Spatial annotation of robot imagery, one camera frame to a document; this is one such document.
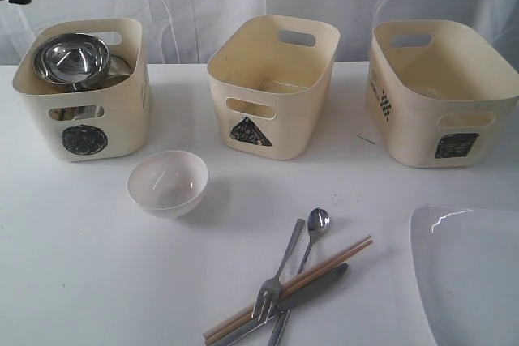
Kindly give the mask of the steel bowl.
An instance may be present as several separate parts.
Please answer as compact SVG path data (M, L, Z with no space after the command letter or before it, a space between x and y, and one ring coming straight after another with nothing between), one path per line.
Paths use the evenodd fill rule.
M107 44L82 32L53 36L39 45L32 56L35 74L63 93L101 89L110 62Z

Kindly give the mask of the white bowl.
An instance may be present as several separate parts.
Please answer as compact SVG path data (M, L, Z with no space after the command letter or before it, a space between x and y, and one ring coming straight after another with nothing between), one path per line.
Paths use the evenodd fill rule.
M167 150L146 157L133 168L127 193L151 215L178 218L201 203L208 181L208 166L199 156Z

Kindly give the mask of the steel spoon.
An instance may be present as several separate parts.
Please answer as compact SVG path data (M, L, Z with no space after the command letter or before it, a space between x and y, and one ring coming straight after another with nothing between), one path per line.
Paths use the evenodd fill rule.
M309 242L302 260L298 267L297 275L301 274L307 264L308 257L314 244L328 231L331 218L328 213L320 207L313 209L307 219L307 232ZM285 330L285 325L290 317L290 309L283 311L277 318L277 322L272 330L267 346L277 346Z

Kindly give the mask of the steel fork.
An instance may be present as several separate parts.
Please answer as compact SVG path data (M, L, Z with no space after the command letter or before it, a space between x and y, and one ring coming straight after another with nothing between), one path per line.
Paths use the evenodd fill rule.
M280 282L281 273L283 272L285 265L294 252L304 226L305 221L303 219L297 219L293 232L290 236L289 243L285 249L285 253L276 273L272 278L265 280L260 287L251 314L251 317L256 319L259 323L267 322L269 315L274 309L274 305L280 300L282 292L282 286Z

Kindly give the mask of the steel cup in bin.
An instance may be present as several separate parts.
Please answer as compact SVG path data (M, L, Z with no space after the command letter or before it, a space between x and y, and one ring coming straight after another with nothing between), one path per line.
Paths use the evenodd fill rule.
M111 54L110 55L110 65L108 76L118 76L118 75L131 75L133 69L129 65L129 63L122 57Z

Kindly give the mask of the cream bin with circle mark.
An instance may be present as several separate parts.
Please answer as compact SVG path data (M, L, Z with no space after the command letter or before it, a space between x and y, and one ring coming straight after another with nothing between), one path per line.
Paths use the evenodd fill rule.
M124 58L131 68L128 79L109 88L61 93L41 80L32 68L37 47L63 33L117 32L122 40L111 45L112 54ZM12 79L33 123L51 152L60 160L83 161L131 154L148 135L151 88L149 84L143 27L129 18L85 19L59 23L43 30L29 47ZM102 117L55 121L50 109L99 105Z

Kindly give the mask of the cream bin with triangle mark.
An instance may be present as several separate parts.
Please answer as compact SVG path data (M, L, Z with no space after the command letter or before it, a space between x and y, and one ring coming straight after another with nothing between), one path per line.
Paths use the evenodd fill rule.
M274 160L301 155L324 109L340 38L311 19L246 21L207 64L225 145Z

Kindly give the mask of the small dark stick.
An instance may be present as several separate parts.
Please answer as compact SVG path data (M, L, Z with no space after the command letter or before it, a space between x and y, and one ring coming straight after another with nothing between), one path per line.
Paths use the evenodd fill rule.
M370 140L370 139L367 139L367 138L365 138L365 137L363 137L363 136L361 136L361 135L357 135L357 137L360 138L361 140L363 140L363 141L365 141L365 142L371 144L371 145L376 145L376 142L374 142L374 141L372 141L372 140Z

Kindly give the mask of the steel table knife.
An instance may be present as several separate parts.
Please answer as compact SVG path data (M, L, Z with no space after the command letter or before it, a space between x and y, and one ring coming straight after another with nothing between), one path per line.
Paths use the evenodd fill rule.
M316 280L313 280L308 285L302 287L293 295L281 301L270 314L267 321L269 322L270 320L278 317L282 312L293 309L300 305L304 305L313 298L326 293L335 284L337 284L340 279L343 278L344 274L347 272L348 267L348 263L342 263L326 272L322 276L318 277ZM225 335L223 338L216 341L214 345L232 345L238 342L245 335L255 331L257 328L260 328L263 325L264 323L258 319L250 319L247 323L244 323L239 328L231 331L228 335Z

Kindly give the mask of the cream bin with square mark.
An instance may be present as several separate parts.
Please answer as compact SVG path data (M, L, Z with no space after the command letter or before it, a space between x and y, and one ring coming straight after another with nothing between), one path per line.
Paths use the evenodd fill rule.
M517 71L472 28L426 19L373 29L366 104L399 163L477 164L517 102Z

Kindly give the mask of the white square plate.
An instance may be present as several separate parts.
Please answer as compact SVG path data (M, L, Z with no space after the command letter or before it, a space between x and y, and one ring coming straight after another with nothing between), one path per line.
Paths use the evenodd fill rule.
M436 344L518 343L516 211L419 207L410 252Z

